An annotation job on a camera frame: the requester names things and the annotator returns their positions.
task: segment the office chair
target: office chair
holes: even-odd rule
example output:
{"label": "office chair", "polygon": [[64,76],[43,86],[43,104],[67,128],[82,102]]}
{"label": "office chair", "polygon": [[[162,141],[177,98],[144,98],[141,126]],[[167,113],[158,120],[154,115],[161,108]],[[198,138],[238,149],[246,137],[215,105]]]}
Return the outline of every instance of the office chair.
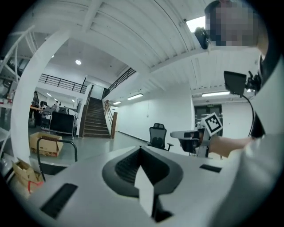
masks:
{"label": "office chair", "polygon": [[[148,146],[165,149],[165,138],[167,134],[167,130],[165,129],[163,124],[155,123],[154,127],[149,128],[150,131],[150,142],[147,142]],[[172,144],[168,143],[168,151],[170,147],[173,146]]]}

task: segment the computer monitor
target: computer monitor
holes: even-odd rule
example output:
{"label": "computer monitor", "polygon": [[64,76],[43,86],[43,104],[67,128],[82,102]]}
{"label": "computer monitor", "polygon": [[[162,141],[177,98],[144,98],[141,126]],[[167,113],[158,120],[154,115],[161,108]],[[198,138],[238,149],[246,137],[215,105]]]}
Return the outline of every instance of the computer monitor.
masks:
{"label": "computer monitor", "polygon": [[232,94],[240,95],[245,91],[247,75],[235,72],[224,71],[225,87]]}

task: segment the black handle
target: black handle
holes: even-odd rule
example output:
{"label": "black handle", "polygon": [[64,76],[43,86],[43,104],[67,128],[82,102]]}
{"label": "black handle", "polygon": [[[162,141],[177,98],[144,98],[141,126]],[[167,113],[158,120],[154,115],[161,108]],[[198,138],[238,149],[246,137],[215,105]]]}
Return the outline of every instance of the black handle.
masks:
{"label": "black handle", "polygon": [[45,180],[45,177],[44,177],[44,173],[43,173],[43,168],[41,166],[41,162],[40,162],[40,156],[39,156],[39,142],[41,140],[49,140],[49,141],[55,141],[55,142],[62,142],[62,143],[68,143],[68,144],[71,144],[73,145],[74,147],[74,150],[75,150],[75,162],[78,161],[78,154],[77,154],[77,147],[76,145],[72,142],[72,141],[69,141],[69,140],[57,140],[55,138],[50,138],[50,137],[41,137],[38,139],[37,143],[36,143],[36,155],[37,155],[37,161],[39,163],[39,169],[40,169],[40,173],[41,175],[43,176],[43,180]]}

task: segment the cable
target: cable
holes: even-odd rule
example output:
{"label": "cable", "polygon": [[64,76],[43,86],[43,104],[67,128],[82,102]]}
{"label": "cable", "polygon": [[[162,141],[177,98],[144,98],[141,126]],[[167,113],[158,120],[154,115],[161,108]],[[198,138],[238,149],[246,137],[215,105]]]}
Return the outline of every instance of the cable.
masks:
{"label": "cable", "polygon": [[249,131],[249,134],[248,134],[248,136],[250,136],[251,133],[252,133],[252,127],[253,127],[253,123],[254,123],[254,110],[253,110],[253,107],[252,107],[250,100],[247,97],[245,97],[244,95],[243,95],[243,97],[248,101],[248,103],[250,104],[250,106],[252,108],[252,126],[250,127],[250,131]]}

